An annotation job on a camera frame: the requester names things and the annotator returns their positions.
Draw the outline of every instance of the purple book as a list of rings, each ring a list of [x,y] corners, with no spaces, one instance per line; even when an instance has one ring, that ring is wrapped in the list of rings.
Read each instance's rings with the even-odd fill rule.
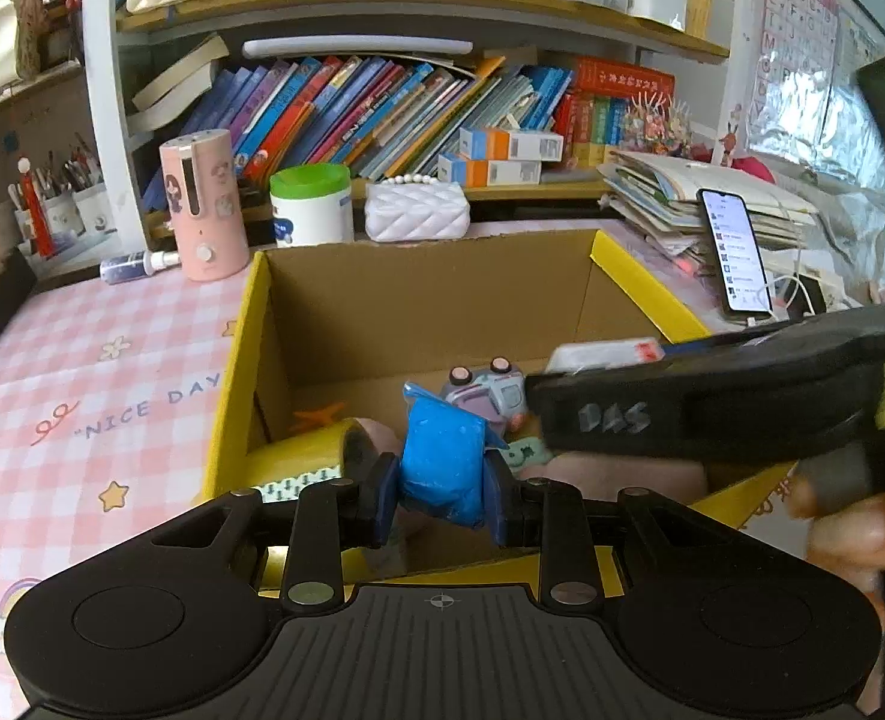
[[[288,69],[289,62],[282,59],[277,61],[272,66],[272,69],[266,73],[266,77],[262,80],[262,83],[256,87],[256,91],[245,101],[245,105],[242,107],[242,110],[239,111],[239,114],[232,119],[232,124],[229,124],[229,134],[232,136],[232,148],[235,148],[239,142],[242,141],[242,134],[245,132],[245,128],[252,123],[252,118],[259,112],[259,109],[262,108],[263,103],[268,100],[268,96],[271,95],[272,91],[279,85],[279,81],[282,80]]]

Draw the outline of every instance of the blue glue bottle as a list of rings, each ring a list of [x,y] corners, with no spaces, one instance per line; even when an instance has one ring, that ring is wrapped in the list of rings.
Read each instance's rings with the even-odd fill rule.
[[[103,260],[98,266],[98,275],[106,284],[124,284],[148,278],[180,264],[177,251],[141,251]]]

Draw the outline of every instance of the ridged black surface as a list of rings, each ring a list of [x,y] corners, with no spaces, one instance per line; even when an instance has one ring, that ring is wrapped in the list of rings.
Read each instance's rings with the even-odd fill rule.
[[[595,622],[540,610],[519,586],[364,586],[344,610],[287,623],[262,662],[223,695],[166,715],[167,720],[712,716],[643,683]],[[862,716],[850,707],[820,715]],[[42,709],[25,720],[57,717]]]

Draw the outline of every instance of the crosshair symbol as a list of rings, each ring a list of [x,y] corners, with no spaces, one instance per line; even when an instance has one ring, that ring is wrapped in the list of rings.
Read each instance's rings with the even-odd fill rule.
[[[453,604],[457,604],[458,601],[455,600],[451,595],[446,595],[444,592],[441,592],[437,595],[426,600],[426,603],[432,604],[439,611],[445,611]]]

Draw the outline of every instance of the pink cylindrical humidifier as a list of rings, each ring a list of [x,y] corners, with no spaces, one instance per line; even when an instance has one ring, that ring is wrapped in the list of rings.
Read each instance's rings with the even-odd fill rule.
[[[218,281],[249,261],[227,129],[183,135],[159,146],[172,232],[191,281]]]

